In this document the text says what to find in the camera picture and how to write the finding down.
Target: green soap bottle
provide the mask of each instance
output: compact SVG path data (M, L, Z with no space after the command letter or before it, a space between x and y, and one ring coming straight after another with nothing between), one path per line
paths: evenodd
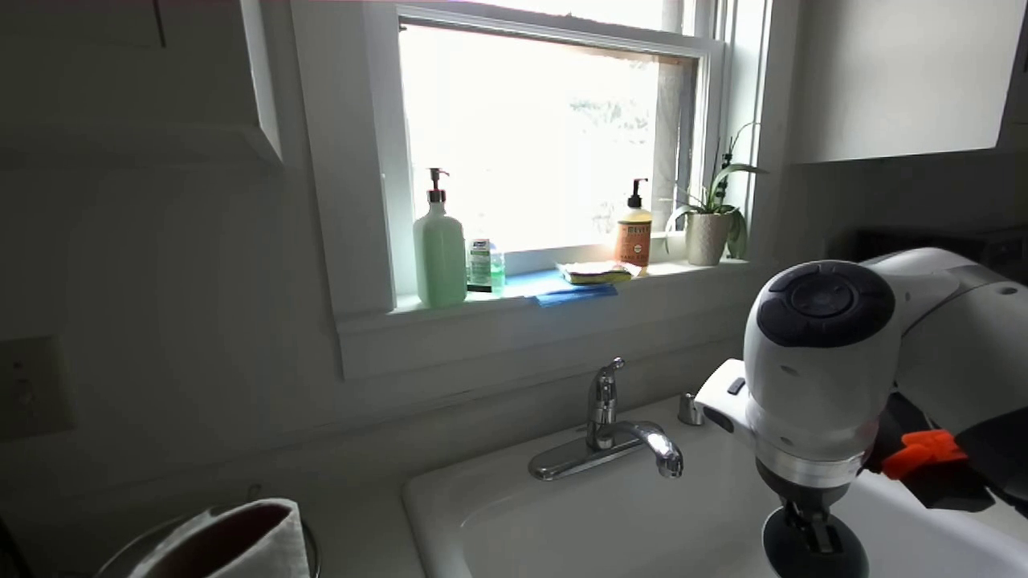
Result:
M417 295L425 307L450 307L465 297L462 225L447 216L444 172L431 168L428 216L416 222Z

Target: white pot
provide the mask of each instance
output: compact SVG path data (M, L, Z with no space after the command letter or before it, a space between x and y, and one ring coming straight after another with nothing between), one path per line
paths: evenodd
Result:
M684 258L693 266L716 266L726 254L726 239L733 235L733 216L699 216L684 217Z

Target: outlet cover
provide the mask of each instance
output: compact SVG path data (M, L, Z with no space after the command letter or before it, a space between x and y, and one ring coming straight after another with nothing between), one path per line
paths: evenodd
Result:
M54 337L0 341L0 442L70 428Z

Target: window pane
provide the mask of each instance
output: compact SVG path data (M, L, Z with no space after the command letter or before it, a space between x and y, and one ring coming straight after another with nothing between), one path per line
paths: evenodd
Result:
M474 0L527 13L578 16L633 27L693 32L699 0Z
M454 172L465 235L504 248L615 235L633 177L656 226L682 203L699 61L408 25L401 79L416 216L428 168Z

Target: small bottle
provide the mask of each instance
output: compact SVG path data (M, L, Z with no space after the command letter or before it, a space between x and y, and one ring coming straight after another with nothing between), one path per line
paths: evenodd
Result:
M465 297L462 225L447 216L447 189L431 168L428 216L416 222L417 295L425 307L450 307Z
M476 238L469 248L469 291L503 295L507 283L504 250L490 238Z
M633 178L626 213L617 217L617 259L646 269L648 266L653 213L642 209L642 194L639 194L642 184L646 184L646 177Z

